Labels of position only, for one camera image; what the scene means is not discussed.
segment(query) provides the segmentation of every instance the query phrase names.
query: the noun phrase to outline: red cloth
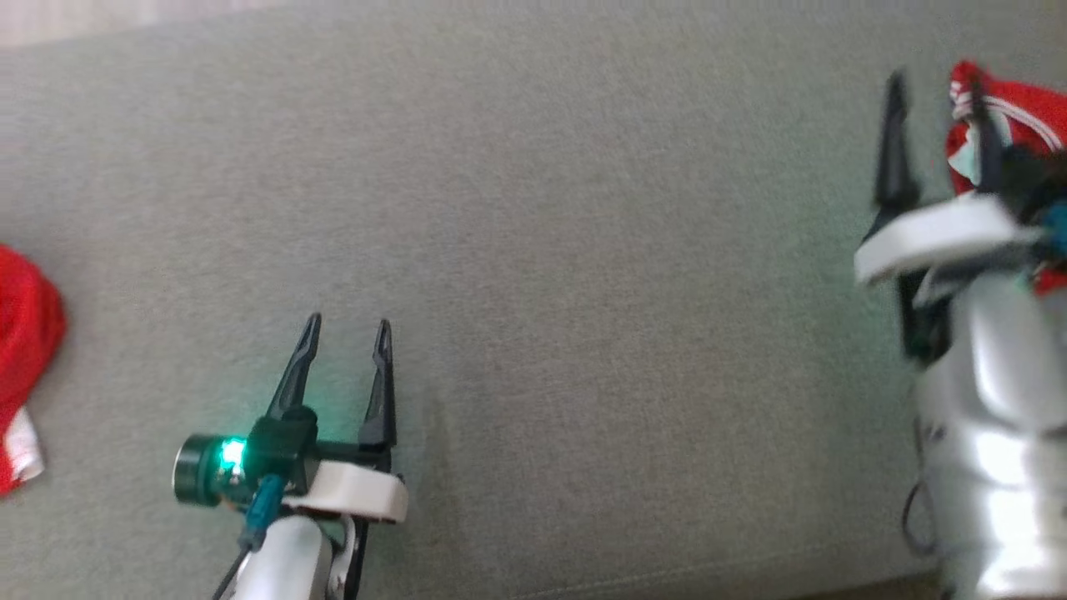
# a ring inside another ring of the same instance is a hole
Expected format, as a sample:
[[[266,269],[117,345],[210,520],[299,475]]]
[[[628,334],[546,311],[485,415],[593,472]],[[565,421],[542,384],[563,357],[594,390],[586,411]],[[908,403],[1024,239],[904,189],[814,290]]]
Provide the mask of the red cloth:
[[[973,176],[975,171],[977,137],[970,131],[967,121],[971,115],[970,90],[974,78],[982,81],[990,116],[1005,145],[1020,144],[1041,155],[1063,149],[1067,143],[1067,95],[1020,81],[1001,81],[974,63],[961,61],[952,69],[949,97],[956,124],[944,144],[957,194],[974,189],[968,175]],[[974,138],[973,143],[967,139],[968,133]]]
[[[63,340],[59,291],[32,263],[0,244],[0,437]],[[0,444],[0,495],[18,487]]]

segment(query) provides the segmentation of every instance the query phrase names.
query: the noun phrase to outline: gray fabric surface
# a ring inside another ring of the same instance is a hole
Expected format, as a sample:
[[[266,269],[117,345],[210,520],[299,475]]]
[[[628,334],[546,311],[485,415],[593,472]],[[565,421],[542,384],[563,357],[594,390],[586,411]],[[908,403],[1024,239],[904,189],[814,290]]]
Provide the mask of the gray fabric surface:
[[[917,163],[974,56],[1067,77],[1060,2],[320,5],[5,51],[0,239],[66,297],[0,506],[11,598],[202,598],[239,520],[178,506],[306,315],[351,438],[395,328],[408,523],[364,598],[782,598],[911,572],[890,296],[854,288],[881,84]]]

